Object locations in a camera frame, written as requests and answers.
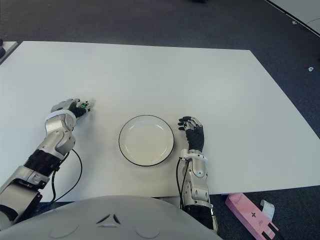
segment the white plate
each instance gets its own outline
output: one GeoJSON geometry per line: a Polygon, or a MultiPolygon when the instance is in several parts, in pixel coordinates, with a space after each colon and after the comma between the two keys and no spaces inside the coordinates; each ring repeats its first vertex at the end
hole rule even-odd
{"type": "Polygon", "coordinates": [[[132,118],[119,135],[123,156],[139,166],[153,166],[164,161],[172,152],[174,142],[169,125],[152,115],[132,118]]]}

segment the wire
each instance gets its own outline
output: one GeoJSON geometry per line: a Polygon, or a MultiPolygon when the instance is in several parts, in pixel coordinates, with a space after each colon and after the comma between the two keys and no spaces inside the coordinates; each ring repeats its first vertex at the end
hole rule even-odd
{"type": "MultiPolygon", "coordinates": [[[[185,167],[185,173],[184,173],[184,177],[183,177],[181,193],[183,193],[183,191],[184,191],[184,185],[185,185],[185,179],[186,179],[186,175],[187,175],[187,171],[188,171],[188,166],[189,166],[189,161],[187,162],[186,167],[185,167]]],[[[185,208],[185,204],[182,201],[182,209],[184,209],[184,208],[185,208]]]]}
{"type": "Polygon", "coordinates": [[[316,19],[313,19],[313,20],[311,20],[311,21],[308,21],[307,23],[306,23],[306,25],[308,25],[309,23],[312,23],[312,22],[314,22],[314,21],[316,21],[316,20],[319,20],[320,19],[320,17],[318,17],[318,18],[316,18],[316,19]]]}
{"type": "Polygon", "coordinates": [[[181,159],[179,158],[178,163],[176,165],[176,169],[175,169],[175,178],[176,178],[176,184],[178,186],[179,197],[180,197],[180,209],[184,209],[185,206],[184,206],[184,200],[182,198],[182,193],[184,191],[184,185],[185,185],[186,175],[187,175],[187,171],[188,171],[189,161],[186,164],[181,189],[180,189],[180,184],[179,184],[179,179],[178,179],[178,168],[179,168],[180,161],[181,161],[181,159]]]}
{"type": "MultiPolygon", "coordinates": [[[[51,179],[51,186],[52,186],[53,198],[52,198],[52,200],[51,200],[48,204],[40,207],[40,208],[38,209],[38,212],[39,212],[40,210],[43,210],[44,208],[47,208],[47,207],[51,206],[53,203],[55,203],[56,201],[60,200],[61,198],[63,198],[63,197],[64,197],[65,195],[67,195],[68,193],[70,193],[70,192],[76,187],[76,185],[78,184],[78,182],[80,181],[81,176],[82,176],[82,171],[83,171],[83,164],[82,164],[82,161],[81,161],[81,158],[80,158],[79,154],[78,154],[75,150],[73,150],[73,149],[72,149],[72,151],[76,154],[76,156],[78,157],[79,162],[80,162],[80,175],[79,175],[79,177],[78,177],[78,180],[77,180],[76,183],[70,188],[70,190],[68,190],[65,194],[63,194],[62,196],[60,196],[58,199],[56,199],[55,176],[56,176],[56,172],[57,172],[57,171],[55,170],[55,171],[53,172],[53,174],[52,174],[52,179],[51,179]]],[[[60,164],[59,164],[59,167],[60,167],[60,165],[67,159],[67,157],[69,156],[69,153],[70,153],[70,152],[68,152],[68,153],[65,155],[65,157],[61,160],[61,162],[60,162],[60,164]]]]}
{"type": "Polygon", "coordinates": [[[67,195],[68,193],[70,193],[76,186],[77,184],[79,183],[80,179],[81,179],[81,176],[82,176],[82,170],[83,170],[83,165],[82,165],[82,161],[81,161],[81,158],[79,156],[79,154],[72,149],[72,151],[75,153],[75,155],[78,157],[79,159],[79,162],[80,162],[80,174],[79,174],[79,177],[78,177],[78,180],[76,181],[76,183],[70,188],[69,191],[67,191],[65,194],[63,194],[61,197],[59,197],[58,199],[54,200],[53,203],[55,203],[56,201],[62,199],[65,195],[67,195]]]}
{"type": "Polygon", "coordinates": [[[182,192],[180,190],[180,185],[179,185],[179,179],[178,179],[178,168],[179,168],[179,163],[181,159],[179,158],[178,163],[176,164],[176,169],[175,169],[175,179],[176,179],[176,185],[178,186],[178,191],[179,191],[179,197],[180,197],[180,209],[182,209],[182,192]]]}

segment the dark carpet floor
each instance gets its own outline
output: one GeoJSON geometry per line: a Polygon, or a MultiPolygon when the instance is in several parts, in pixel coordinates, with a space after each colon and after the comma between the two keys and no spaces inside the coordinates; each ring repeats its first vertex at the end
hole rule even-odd
{"type": "MultiPolygon", "coordinates": [[[[0,13],[5,41],[251,50],[320,136],[320,38],[264,0],[1,0],[0,13]]],[[[286,240],[320,239],[319,186],[247,196],[275,205],[286,240]]],[[[254,239],[223,196],[211,200],[222,238],[254,239]]]]}

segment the white table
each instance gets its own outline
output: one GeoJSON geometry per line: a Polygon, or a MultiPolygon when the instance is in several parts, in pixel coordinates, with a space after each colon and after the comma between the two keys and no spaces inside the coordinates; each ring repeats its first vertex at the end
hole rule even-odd
{"type": "Polygon", "coordinates": [[[5,54],[3,57],[0,57],[0,64],[5,60],[5,58],[18,46],[16,41],[4,41],[3,48],[5,50],[5,54]]]}
{"type": "MultiPolygon", "coordinates": [[[[211,194],[320,185],[320,140],[249,50],[68,42],[23,42],[0,66],[0,184],[42,141],[44,118],[67,98],[94,98],[74,130],[83,161],[79,185],[62,201],[104,195],[178,194],[175,169],[187,147],[180,117],[204,125],[211,194]],[[123,124],[151,114],[171,126],[163,163],[141,167],[118,146],[123,124]]],[[[79,174],[71,153],[57,195],[79,174]]],[[[52,197],[51,185],[43,200],[52,197]]]]}

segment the robotic arm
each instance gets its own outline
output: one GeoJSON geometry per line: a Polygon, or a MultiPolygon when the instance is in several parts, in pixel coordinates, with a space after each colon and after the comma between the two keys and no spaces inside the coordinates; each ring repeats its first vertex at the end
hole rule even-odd
{"type": "Polygon", "coordinates": [[[45,119],[46,136],[26,163],[0,187],[0,231],[29,215],[40,202],[38,192],[58,171],[65,155],[75,146],[76,119],[90,111],[90,104],[68,99],[54,105],[45,119]]]}
{"type": "Polygon", "coordinates": [[[185,161],[181,187],[182,209],[209,229],[213,226],[213,206],[207,184],[207,158],[202,154],[205,143],[202,124],[191,116],[179,119],[179,130],[185,131],[189,148],[183,149],[180,161],[185,161]]]}

